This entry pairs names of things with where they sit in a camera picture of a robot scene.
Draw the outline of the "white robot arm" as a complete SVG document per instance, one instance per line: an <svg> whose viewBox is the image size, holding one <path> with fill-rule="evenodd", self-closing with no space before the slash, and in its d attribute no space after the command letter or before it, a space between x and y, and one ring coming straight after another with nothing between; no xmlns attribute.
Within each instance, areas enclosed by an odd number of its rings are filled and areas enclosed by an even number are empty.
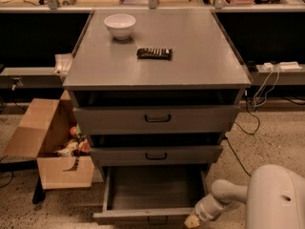
<svg viewBox="0 0 305 229"><path fill-rule="evenodd" d="M246 205L246 229L305 229L305 178L278 165L257 168L247 185L216 180L184 224L196 228L238 203Z"/></svg>

